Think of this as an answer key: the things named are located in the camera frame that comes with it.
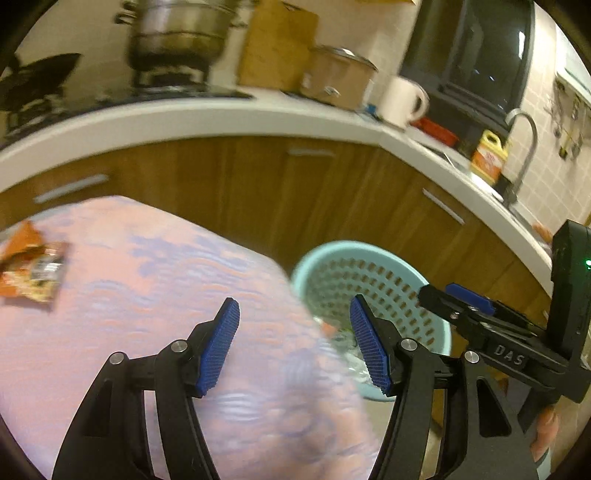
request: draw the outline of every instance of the metal screw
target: metal screw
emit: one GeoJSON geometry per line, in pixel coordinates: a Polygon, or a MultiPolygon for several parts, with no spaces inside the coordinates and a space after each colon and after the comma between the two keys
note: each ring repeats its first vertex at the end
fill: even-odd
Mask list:
{"type": "Polygon", "coordinates": [[[405,338],[402,342],[400,342],[400,345],[409,352],[416,350],[418,347],[417,343],[411,338],[405,338]]]}
{"type": "Polygon", "coordinates": [[[476,352],[468,350],[466,353],[464,353],[464,358],[471,364],[477,364],[480,360],[480,355],[478,355],[476,352]]]}
{"type": "Polygon", "coordinates": [[[121,352],[115,352],[109,357],[109,363],[111,365],[119,365],[125,356],[121,352]]]}
{"type": "Polygon", "coordinates": [[[173,350],[174,353],[181,353],[184,352],[189,345],[184,340],[177,340],[173,342],[170,348],[173,350]]]}

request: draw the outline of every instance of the orange snack package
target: orange snack package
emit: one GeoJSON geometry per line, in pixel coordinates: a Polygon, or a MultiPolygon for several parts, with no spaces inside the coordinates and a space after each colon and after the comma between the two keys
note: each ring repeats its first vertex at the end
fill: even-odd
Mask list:
{"type": "Polygon", "coordinates": [[[0,257],[0,296],[49,302],[61,283],[67,242],[44,243],[26,220],[8,241],[0,257]]]}

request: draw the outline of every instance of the blue gripper pad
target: blue gripper pad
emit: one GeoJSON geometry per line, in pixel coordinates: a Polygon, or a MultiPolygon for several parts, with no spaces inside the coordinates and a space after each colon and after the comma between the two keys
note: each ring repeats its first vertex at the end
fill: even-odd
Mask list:
{"type": "Polygon", "coordinates": [[[376,387],[386,394],[392,384],[388,375],[388,357],[382,343],[379,341],[378,334],[371,325],[369,316],[357,298],[351,300],[349,316],[371,380],[376,387]]]}
{"type": "Polygon", "coordinates": [[[447,287],[445,287],[445,293],[467,303],[468,305],[472,305],[474,308],[477,308],[485,315],[495,314],[495,308],[489,299],[482,297],[481,295],[478,295],[472,290],[468,290],[457,283],[450,283],[447,287]]]}
{"type": "Polygon", "coordinates": [[[205,395],[210,388],[216,386],[239,323],[240,307],[236,300],[232,300],[220,316],[201,355],[199,380],[195,385],[201,395],[205,395]]]}

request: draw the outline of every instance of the white mug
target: white mug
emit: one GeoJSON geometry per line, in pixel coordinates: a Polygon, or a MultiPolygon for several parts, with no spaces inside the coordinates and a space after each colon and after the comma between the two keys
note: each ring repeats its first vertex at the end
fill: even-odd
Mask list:
{"type": "Polygon", "coordinates": [[[410,122],[422,118],[429,110],[429,95],[418,83],[394,77],[378,106],[378,116],[386,123],[404,130],[410,122]]]}

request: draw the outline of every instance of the pink cloth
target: pink cloth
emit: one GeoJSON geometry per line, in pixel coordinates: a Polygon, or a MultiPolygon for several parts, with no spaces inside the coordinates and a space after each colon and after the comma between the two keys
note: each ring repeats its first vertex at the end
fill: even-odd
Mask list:
{"type": "MultiPolygon", "coordinates": [[[[153,355],[227,296],[241,324],[217,386],[194,402],[220,477],[368,477],[378,444],[362,400],[273,261],[123,197],[67,207],[37,227],[72,251],[52,309],[0,300],[0,413],[47,478],[109,354],[153,355]]],[[[167,479],[149,394],[146,418],[155,474],[167,479]]]]}

